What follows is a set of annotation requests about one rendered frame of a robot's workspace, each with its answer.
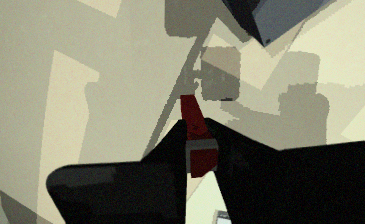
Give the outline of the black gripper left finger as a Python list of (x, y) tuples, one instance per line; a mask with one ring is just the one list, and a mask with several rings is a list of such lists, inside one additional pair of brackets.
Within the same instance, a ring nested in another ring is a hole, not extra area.
[(179, 119), (140, 161), (69, 164), (47, 176), (46, 190), (64, 222), (73, 215), (160, 212), (186, 224), (187, 124)]

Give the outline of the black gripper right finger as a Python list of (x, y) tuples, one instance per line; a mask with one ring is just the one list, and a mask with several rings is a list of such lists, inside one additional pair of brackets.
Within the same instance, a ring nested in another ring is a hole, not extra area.
[(278, 151), (211, 119), (214, 176), (231, 224), (280, 224), (293, 187), (307, 178), (365, 171), (365, 141)]

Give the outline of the dark grey panel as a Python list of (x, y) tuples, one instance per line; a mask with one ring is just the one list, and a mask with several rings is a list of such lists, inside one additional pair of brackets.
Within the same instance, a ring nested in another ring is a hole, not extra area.
[(222, 0), (239, 23), (261, 45), (294, 28), (330, 0)]

